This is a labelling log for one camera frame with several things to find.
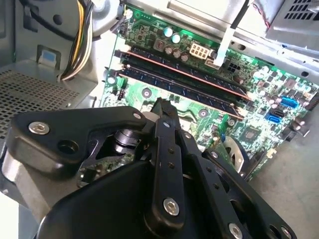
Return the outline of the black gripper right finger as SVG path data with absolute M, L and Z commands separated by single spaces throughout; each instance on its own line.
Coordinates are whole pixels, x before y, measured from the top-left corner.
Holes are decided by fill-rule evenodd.
M 173 114 L 176 239 L 294 239 L 292 228 L 214 150 L 199 151 Z

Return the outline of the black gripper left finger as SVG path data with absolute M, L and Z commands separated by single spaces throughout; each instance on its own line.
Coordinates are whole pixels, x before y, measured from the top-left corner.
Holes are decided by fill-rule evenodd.
M 38 222 L 56 203 L 131 163 L 155 168 L 154 193 L 165 166 L 176 159 L 173 114 L 177 109 L 157 99 L 149 112 L 133 107 L 30 112 L 16 115 L 5 140 L 3 175 L 19 191 Z

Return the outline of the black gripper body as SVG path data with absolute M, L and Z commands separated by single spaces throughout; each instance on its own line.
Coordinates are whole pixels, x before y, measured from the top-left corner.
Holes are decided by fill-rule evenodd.
M 165 178 L 154 193 L 155 168 L 131 163 L 61 199 L 42 220 L 40 239 L 222 239 L 195 165 L 181 162 L 186 179 L 167 164 L 178 182 Z

